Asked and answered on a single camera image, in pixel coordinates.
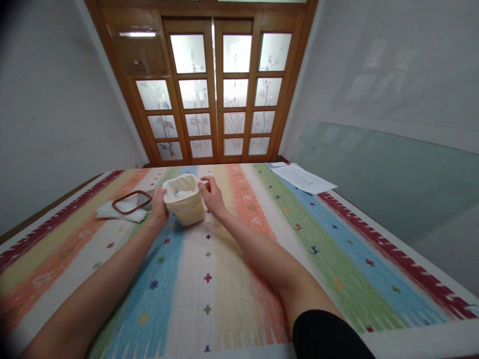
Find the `yellow stripe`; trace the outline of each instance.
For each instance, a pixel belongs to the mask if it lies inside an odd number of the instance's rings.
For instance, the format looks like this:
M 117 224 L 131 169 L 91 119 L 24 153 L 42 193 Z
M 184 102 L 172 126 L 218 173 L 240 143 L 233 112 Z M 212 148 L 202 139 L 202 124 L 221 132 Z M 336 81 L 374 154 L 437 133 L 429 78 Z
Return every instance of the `yellow stripe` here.
M 225 166 L 215 166 L 213 172 L 227 209 L 236 215 Z M 247 347 L 263 345 L 260 314 L 252 302 L 251 270 L 236 241 L 216 220 L 215 258 L 216 350 L 241 348 L 243 342 Z
M 8 294 L 20 281 L 28 278 L 55 249 L 63 243 L 71 232 L 82 226 L 95 213 L 101 203 L 123 186 L 136 170 L 128 170 L 118 176 L 104 189 L 98 192 L 62 224 L 38 242 L 30 251 L 21 256 L 3 272 L 0 281 L 2 294 Z

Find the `person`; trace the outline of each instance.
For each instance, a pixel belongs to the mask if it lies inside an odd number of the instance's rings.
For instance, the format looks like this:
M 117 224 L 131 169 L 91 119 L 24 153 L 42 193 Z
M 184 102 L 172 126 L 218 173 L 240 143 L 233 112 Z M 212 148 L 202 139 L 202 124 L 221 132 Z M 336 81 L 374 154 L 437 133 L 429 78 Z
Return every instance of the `person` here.
M 373 358 L 313 276 L 281 245 L 229 213 L 214 177 L 201 180 L 208 181 L 198 186 L 210 213 L 281 296 L 297 357 Z M 85 356 L 168 222 L 165 193 L 163 188 L 155 190 L 151 216 L 145 225 L 68 297 L 25 348 L 21 358 Z

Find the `plastic container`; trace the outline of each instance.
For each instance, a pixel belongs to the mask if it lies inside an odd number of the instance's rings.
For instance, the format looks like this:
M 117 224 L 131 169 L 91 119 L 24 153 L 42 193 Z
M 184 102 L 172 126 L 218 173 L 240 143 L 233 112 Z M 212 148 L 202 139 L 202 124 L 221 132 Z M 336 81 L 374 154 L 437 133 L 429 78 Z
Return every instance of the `plastic container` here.
M 195 175 L 185 174 L 165 181 L 162 185 L 168 191 L 164 201 L 170 213 L 174 213 L 178 222 L 184 227 L 205 219 L 203 198 L 198 188 L 198 179 Z M 180 191 L 193 191 L 178 197 Z

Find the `red border pattern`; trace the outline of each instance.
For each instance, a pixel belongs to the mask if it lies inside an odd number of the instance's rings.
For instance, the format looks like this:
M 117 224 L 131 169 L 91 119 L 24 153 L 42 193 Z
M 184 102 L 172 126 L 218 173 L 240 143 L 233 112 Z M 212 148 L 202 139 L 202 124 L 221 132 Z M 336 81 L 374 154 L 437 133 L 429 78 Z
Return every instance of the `red border pattern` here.
M 107 184 L 115 180 L 123 171 L 113 171 L 100 182 L 95 184 L 92 188 L 74 200 L 72 203 L 54 214 L 46 222 L 35 228 L 26 237 L 15 243 L 12 247 L 0 254 L 0 274 L 18 258 L 27 253 L 34 245 L 36 245 L 42 238 L 52 232 L 58 225 L 64 222 L 68 216 L 72 215 L 84 205 L 91 196 L 100 192 Z
M 343 220 L 366 239 L 384 258 L 390 260 L 404 274 L 406 274 L 414 283 L 443 309 L 447 310 L 454 317 L 463 320 L 464 318 L 477 318 L 471 311 L 467 310 L 469 305 L 462 298 L 457 296 L 452 290 L 442 284 L 426 269 L 416 264 L 403 251 L 389 242 L 386 238 L 375 231 L 360 217 L 351 212 L 341 202 L 336 200 L 328 193 L 320 193 L 318 197 L 329 205 Z

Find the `bedspread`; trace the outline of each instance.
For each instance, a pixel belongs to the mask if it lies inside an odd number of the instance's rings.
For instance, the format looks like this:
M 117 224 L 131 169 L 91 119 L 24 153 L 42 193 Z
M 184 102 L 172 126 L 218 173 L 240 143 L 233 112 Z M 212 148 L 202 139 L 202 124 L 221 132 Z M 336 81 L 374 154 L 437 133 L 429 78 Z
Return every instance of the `bedspread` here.
M 377 357 L 479 352 L 479 301 L 457 282 L 334 191 L 312 196 L 269 164 L 233 164 L 105 173 L 0 246 L 2 322 L 17 353 L 145 223 L 95 209 L 184 173 L 215 176 L 228 210 L 298 259 Z M 205 211 L 187 228 L 170 215 L 90 358 L 292 355 L 279 295 Z

